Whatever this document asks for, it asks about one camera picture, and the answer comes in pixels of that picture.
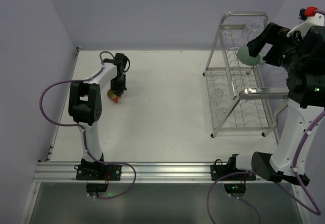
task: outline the gray wall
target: gray wall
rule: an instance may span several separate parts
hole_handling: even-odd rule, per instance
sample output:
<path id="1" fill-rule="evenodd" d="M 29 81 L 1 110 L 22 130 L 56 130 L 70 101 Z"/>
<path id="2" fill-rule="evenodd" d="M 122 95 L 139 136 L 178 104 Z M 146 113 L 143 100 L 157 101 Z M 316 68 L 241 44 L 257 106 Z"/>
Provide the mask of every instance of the gray wall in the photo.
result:
<path id="1" fill-rule="evenodd" d="M 52 0 L 75 46 L 87 49 L 209 49 L 228 11 L 264 10 L 284 0 Z"/>
<path id="2" fill-rule="evenodd" d="M 55 127 L 43 119 L 44 87 L 71 77 L 75 48 L 51 0 L 0 0 L 0 223 L 18 223 L 38 159 Z M 67 91 L 49 93 L 46 110 L 58 119 Z"/>
<path id="3" fill-rule="evenodd" d="M 285 0 L 275 17 L 275 21 L 280 25 L 293 28 L 300 23 L 298 19 L 299 9 L 308 6 L 317 6 L 324 10 L 325 0 Z M 286 113 L 283 113 L 279 119 L 279 132 L 283 130 L 285 119 Z M 325 190 L 323 187 L 323 183 L 325 182 L 325 175 L 323 174 L 323 167 L 325 165 L 324 138 L 325 122 L 319 126 L 306 160 L 306 174 L 311 180 L 308 189 L 311 191 L 323 212 L 323 215 L 320 217 L 311 214 L 313 223 L 325 223 Z"/>

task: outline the gray floor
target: gray floor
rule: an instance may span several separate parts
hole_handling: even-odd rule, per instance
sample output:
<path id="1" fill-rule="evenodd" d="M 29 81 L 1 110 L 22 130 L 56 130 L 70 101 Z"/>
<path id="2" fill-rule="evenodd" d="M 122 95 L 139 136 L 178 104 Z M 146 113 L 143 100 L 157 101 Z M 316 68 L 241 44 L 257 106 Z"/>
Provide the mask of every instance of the gray floor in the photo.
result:
<path id="1" fill-rule="evenodd" d="M 210 223 L 206 195 L 210 184 L 136 184 L 123 197 L 87 198 L 84 183 L 43 183 L 31 218 L 39 223 Z M 258 223 L 254 210 L 215 186 L 210 208 L 216 223 Z M 126 188 L 112 184 L 106 194 Z M 251 183 L 244 195 L 261 213 L 263 224 L 301 223 L 296 203 L 273 183 Z"/>

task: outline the wire rack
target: wire rack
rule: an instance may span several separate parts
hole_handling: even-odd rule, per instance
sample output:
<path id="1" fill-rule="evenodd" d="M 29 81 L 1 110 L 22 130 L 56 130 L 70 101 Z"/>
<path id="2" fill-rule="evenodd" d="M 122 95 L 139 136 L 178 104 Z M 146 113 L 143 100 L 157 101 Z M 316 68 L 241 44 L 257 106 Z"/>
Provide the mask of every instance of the wire rack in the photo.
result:
<path id="1" fill-rule="evenodd" d="M 237 51 L 244 24 L 229 24 L 224 20 L 229 16 L 263 16 L 263 12 L 227 13 L 219 24 L 212 50 L 205 69 L 210 103 L 213 134 L 220 129 L 258 130 L 267 129 L 272 117 L 266 99 L 283 99 L 287 95 L 286 71 L 281 67 L 262 65 L 250 67 L 237 59 Z M 219 40 L 223 53 L 224 67 L 210 67 L 213 52 Z M 263 88 L 276 84 L 282 89 L 266 90 Z M 262 91 L 256 96 L 256 89 Z M 247 96 L 248 91 L 255 91 L 254 96 Z"/>

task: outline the dish rack shelf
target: dish rack shelf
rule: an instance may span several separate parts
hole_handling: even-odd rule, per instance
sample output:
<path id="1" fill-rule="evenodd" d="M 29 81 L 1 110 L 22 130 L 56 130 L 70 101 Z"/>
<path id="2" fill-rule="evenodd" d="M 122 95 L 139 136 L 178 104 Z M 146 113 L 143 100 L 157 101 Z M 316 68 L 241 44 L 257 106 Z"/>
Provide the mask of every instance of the dish rack shelf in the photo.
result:
<path id="1" fill-rule="evenodd" d="M 223 15 L 205 67 L 211 120 L 215 137 L 220 130 L 264 130 L 263 136 L 275 129 L 267 99 L 286 99 L 286 71 L 281 67 L 263 65 L 263 80 L 258 66 L 250 67 L 237 59 L 239 38 L 245 24 L 225 22 L 229 17 L 263 17 L 265 12 L 228 12 Z M 211 67 L 213 53 L 221 48 L 224 67 Z M 266 87 L 276 84 L 277 87 Z M 277 114 L 286 106 L 284 102 Z"/>

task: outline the red object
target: red object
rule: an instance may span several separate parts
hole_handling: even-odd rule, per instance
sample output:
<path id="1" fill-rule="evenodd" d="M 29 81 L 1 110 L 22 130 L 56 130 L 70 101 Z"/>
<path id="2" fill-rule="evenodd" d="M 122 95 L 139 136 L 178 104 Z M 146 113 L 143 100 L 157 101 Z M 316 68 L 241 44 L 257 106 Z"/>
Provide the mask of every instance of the red object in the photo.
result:
<path id="1" fill-rule="evenodd" d="M 314 17 L 315 16 L 315 11 L 318 10 L 317 7 L 307 7 L 307 9 L 304 12 L 304 15 L 306 17 Z"/>

